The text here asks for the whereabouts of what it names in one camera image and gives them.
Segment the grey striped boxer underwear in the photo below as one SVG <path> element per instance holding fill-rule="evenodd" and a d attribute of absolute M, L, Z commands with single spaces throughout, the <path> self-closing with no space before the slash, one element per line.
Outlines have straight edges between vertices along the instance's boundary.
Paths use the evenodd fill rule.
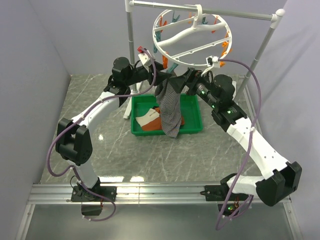
<path fill-rule="evenodd" d="M 176 93 L 166 79 L 155 89 L 154 96 L 160 108 L 161 127 L 171 138 L 176 138 L 182 125 L 181 94 Z"/>

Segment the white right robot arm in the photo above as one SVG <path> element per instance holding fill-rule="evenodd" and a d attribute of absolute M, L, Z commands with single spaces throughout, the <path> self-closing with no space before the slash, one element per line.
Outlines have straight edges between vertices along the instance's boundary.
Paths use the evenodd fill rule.
<path fill-rule="evenodd" d="M 302 167 L 280 155 L 256 130 L 233 100 L 236 89 L 231 77 L 218 74 L 210 79 L 209 73 L 190 68 L 181 76 L 170 77 L 169 83 L 176 93 L 187 87 L 188 95 L 198 95 L 206 102 L 216 124 L 246 150 L 260 170 L 260 176 L 233 173 L 223 178 L 219 190 L 214 192 L 219 200 L 231 200 L 236 195 L 257 196 L 272 207 L 297 190 Z"/>

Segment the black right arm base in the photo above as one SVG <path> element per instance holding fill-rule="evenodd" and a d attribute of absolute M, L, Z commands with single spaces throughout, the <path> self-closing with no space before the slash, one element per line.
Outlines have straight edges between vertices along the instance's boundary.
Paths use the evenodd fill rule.
<path fill-rule="evenodd" d="M 219 185 L 205 185 L 204 190 L 200 192 L 202 196 L 205 196 L 205 200 L 207 202 L 224 202 L 228 191 L 229 187 L 227 185 L 227 181 L 230 180 L 232 177 L 236 176 L 236 173 L 232 173 L 226 177 L 224 177 Z M 239 200 L 239 201 L 245 201 L 249 196 L 247 194 L 243 193 L 231 193 L 228 201 L 234 201 L 234 200 Z"/>

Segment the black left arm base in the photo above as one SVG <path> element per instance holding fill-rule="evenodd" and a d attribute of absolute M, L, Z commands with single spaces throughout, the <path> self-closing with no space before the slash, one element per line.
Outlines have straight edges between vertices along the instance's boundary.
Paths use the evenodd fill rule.
<path fill-rule="evenodd" d="M 111 201 L 116 200 L 117 187 L 116 186 L 99 186 L 98 188 L 90 189 L 90 191 L 96 194 L 110 199 Z M 104 198 L 96 196 L 86 191 L 81 185 L 73 187 L 71 194 L 71 202 L 105 202 Z"/>

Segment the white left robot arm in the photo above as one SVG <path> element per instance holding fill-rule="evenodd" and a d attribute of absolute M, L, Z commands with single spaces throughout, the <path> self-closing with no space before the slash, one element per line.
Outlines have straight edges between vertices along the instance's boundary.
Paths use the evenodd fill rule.
<path fill-rule="evenodd" d="M 55 150 L 75 169 L 85 185 L 83 195 L 89 201 L 96 201 L 101 195 L 100 180 L 90 161 L 93 152 L 91 134 L 102 120 L 124 104 L 131 85 L 143 81 L 160 84 L 169 76 L 158 62 L 136 66 L 130 64 L 126 57 L 118 57 L 113 62 L 108 84 L 98 99 L 72 119 L 62 118 L 59 121 Z"/>

